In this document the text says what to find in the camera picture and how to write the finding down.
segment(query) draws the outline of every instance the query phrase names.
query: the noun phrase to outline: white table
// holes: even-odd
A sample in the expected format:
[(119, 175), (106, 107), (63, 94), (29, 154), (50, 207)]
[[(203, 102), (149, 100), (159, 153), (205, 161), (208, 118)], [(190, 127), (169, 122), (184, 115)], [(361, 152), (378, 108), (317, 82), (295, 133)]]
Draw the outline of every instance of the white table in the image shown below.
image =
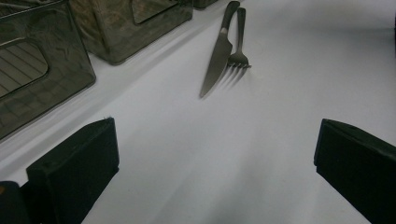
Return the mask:
[(120, 171), (84, 223), (369, 223), (313, 158), (322, 119), (396, 146), (396, 2), (242, 1), (253, 66), (201, 100), (227, 3), (122, 65), (90, 55), (97, 82), (1, 142), (0, 179), (22, 185), (34, 160), (111, 116)]

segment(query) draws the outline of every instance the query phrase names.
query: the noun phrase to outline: fork handle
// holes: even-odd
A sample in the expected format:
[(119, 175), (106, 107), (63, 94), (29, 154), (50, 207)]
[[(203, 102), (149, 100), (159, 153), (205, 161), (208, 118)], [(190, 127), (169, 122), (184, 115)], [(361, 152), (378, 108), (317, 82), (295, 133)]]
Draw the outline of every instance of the fork handle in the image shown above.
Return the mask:
[(244, 32), (245, 32), (245, 20), (247, 16), (247, 10), (243, 7), (238, 8), (238, 50), (242, 50), (242, 44), (244, 43)]
[(223, 21), (221, 23), (221, 32), (228, 34), (228, 29), (230, 28), (231, 19), (233, 18), (233, 14), (239, 8), (241, 4), (238, 1), (231, 1), (227, 8), (225, 9)]

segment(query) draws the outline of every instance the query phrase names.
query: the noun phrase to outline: knife blade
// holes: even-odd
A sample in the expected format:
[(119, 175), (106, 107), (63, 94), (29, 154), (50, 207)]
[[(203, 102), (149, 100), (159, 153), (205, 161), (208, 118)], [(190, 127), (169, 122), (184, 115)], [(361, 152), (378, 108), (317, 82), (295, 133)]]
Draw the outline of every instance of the knife blade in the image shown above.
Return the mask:
[(231, 1), (225, 9), (218, 40), (213, 49), (204, 84), (201, 88), (201, 98), (206, 96), (213, 86), (215, 86), (227, 64), (228, 57), (233, 49), (233, 45), (228, 40), (228, 29), (230, 28), (231, 18), (239, 6), (239, 2)]

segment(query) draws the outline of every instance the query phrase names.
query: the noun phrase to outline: knife handle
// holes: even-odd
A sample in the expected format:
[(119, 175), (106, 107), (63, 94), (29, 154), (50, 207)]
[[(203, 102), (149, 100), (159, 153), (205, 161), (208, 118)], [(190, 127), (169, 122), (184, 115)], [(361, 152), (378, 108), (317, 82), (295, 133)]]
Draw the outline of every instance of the knife handle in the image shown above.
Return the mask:
[(239, 8), (241, 4), (238, 1), (231, 1), (227, 8), (225, 9), (223, 21), (221, 24), (221, 32), (228, 34), (228, 28), (230, 28), (231, 19), (233, 18), (233, 14)]

